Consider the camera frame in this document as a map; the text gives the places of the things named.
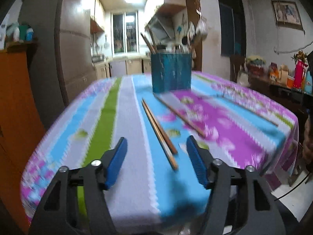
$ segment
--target white wall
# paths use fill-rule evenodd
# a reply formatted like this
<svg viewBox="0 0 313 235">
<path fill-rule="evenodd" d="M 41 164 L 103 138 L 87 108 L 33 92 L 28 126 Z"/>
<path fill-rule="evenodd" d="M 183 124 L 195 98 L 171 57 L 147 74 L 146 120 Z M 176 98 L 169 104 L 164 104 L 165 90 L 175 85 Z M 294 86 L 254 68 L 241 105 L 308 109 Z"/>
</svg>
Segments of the white wall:
<svg viewBox="0 0 313 235">
<path fill-rule="evenodd" d="M 111 13 L 121 13 L 125 12 L 125 10 L 119 11 L 106 11 L 105 12 L 105 33 L 99 35 L 97 34 L 97 43 L 101 45 L 101 48 L 98 49 L 98 53 L 103 53 L 105 56 L 112 56 L 112 36 L 111 36 Z M 140 32 L 145 32 L 145 18 L 143 9 L 138 10 L 138 32 L 139 32 L 139 53 L 145 55 L 146 52 L 149 51 L 145 41 L 140 35 Z M 105 43 L 105 34 L 106 40 L 110 44 L 108 48 L 104 48 L 103 44 Z"/>
<path fill-rule="evenodd" d="M 15 0 L 7 14 L 10 15 L 8 25 L 18 21 L 18 16 L 22 7 L 22 0 Z"/>
<path fill-rule="evenodd" d="M 242 0 L 247 37 L 247 55 L 255 53 L 255 30 L 249 0 Z M 221 56 L 221 21 L 218 0 L 200 0 L 201 13 L 209 22 L 209 35 L 202 45 L 202 71 L 229 80 L 229 57 Z"/>
<path fill-rule="evenodd" d="M 313 41 L 313 22 L 299 0 L 287 0 L 296 2 L 302 20 L 303 31 L 277 27 L 273 14 L 271 0 L 250 0 L 255 21 L 256 54 L 262 56 L 267 65 L 275 62 L 278 65 L 285 64 L 294 69 L 295 64 L 291 60 L 291 54 L 279 54 L 274 52 L 274 47 L 279 51 L 291 51 L 305 46 Z M 313 46 L 304 49 L 310 53 Z"/>
<path fill-rule="evenodd" d="M 177 43 L 182 42 L 182 38 L 187 35 L 188 31 L 188 15 L 187 15 L 187 8 L 183 9 L 182 11 L 178 12 L 176 15 L 172 18 L 173 26 L 174 26 L 174 32 L 175 32 L 175 41 Z"/>
</svg>

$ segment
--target blue stripe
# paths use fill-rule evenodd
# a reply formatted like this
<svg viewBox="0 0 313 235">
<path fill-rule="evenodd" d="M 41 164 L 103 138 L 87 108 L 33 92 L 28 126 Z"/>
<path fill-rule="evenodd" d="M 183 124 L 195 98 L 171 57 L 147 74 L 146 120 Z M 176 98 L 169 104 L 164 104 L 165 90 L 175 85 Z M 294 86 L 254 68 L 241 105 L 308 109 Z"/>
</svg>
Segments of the blue stripe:
<svg viewBox="0 0 313 235">
<path fill-rule="evenodd" d="M 52 160 L 55 161 L 56 163 L 60 162 L 61 158 L 63 157 L 68 147 L 70 137 L 76 133 L 77 129 L 79 129 L 81 122 L 87 115 L 89 106 L 93 103 L 95 98 L 96 96 L 89 96 L 82 101 L 81 105 L 78 107 L 75 114 L 72 116 L 71 120 L 66 126 L 66 129 L 60 135 L 56 144 L 52 147 L 50 156 Z"/>
<path fill-rule="evenodd" d="M 194 87 L 195 89 L 198 89 L 205 95 L 218 95 L 221 94 L 221 92 L 218 92 L 211 87 L 208 86 L 208 83 L 204 80 L 197 79 L 196 77 L 192 78 L 191 87 Z M 224 100 L 223 98 L 216 98 L 214 99 L 217 103 L 220 105 L 229 108 L 233 112 L 236 112 L 238 115 L 240 115 L 242 118 L 250 121 L 257 129 L 262 131 L 269 139 L 271 139 L 276 147 L 280 149 L 283 147 L 283 144 L 286 140 L 286 136 L 282 131 L 278 129 L 277 126 L 273 125 L 272 123 L 268 122 L 267 120 L 253 114 L 252 112 L 240 107 L 239 105 L 236 105 L 234 103 L 231 103 L 227 100 Z"/>
<path fill-rule="evenodd" d="M 158 209 L 160 210 L 162 221 L 178 222 L 186 217 L 203 213 L 208 202 L 210 190 L 205 190 L 199 184 L 188 155 L 178 145 L 179 143 L 185 144 L 190 133 L 183 128 L 183 122 L 178 118 L 171 122 L 160 121 L 165 131 L 167 129 L 176 129 L 181 134 L 179 137 L 171 138 L 178 150 L 178 155 L 175 156 L 175 159 L 179 168 L 177 172 L 174 172 L 145 114 L 141 100 L 142 98 L 145 99 L 155 116 L 164 115 L 169 111 L 153 96 L 151 82 L 147 80 L 145 75 L 133 76 L 133 82 L 148 135 L 154 167 Z"/>
</svg>

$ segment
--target bottle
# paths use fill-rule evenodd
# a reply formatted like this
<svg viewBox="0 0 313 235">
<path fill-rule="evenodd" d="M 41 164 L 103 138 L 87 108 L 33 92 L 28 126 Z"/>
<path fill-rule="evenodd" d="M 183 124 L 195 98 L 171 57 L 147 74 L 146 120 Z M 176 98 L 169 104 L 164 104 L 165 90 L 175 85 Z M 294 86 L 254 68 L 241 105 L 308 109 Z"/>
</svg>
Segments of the bottle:
<svg viewBox="0 0 313 235">
<path fill-rule="evenodd" d="M 16 27 L 13 33 L 13 41 L 17 42 L 19 41 L 19 28 Z"/>
<path fill-rule="evenodd" d="M 303 75 L 304 71 L 305 69 L 303 67 L 303 62 L 299 60 L 295 67 L 295 81 L 294 81 L 295 88 L 301 88 L 302 80 L 304 77 Z"/>
<path fill-rule="evenodd" d="M 32 28 L 28 28 L 26 30 L 26 41 L 31 41 L 32 40 L 32 35 L 34 33 L 34 30 Z"/>
</svg>

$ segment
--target red thermos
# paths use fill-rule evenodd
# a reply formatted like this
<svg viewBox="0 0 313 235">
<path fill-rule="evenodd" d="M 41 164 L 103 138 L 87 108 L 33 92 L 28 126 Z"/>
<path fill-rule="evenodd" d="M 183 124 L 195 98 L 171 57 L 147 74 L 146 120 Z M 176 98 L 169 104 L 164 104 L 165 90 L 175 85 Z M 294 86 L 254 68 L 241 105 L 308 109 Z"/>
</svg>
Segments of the red thermos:
<svg viewBox="0 0 313 235">
<path fill-rule="evenodd" d="M 301 88 L 302 80 L 304 78 L 304 62 L 298 61 L 297 65 L 295 67 L 295 81 L 294 81 L 294 87 L 295 88 Z"/>
</svg>

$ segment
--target window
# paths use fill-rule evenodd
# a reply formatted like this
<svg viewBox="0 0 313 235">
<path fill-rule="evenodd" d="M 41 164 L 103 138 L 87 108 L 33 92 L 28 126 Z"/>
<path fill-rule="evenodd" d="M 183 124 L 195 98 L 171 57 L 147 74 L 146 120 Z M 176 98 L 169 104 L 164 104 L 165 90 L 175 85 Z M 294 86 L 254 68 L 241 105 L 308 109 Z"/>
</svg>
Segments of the window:
<svg viewBox="0 0 313 235">
<path fill-rule="evenodd" d="M 113 56 L 138 53 L 138 13 L 125 12 L 111 15 Z"/>
<path fill-rule="evenodd" d="M 221 54 L 246 55 L 246 24 L 242 0 L 219 0 L 221 17 Z"/>
</svg>

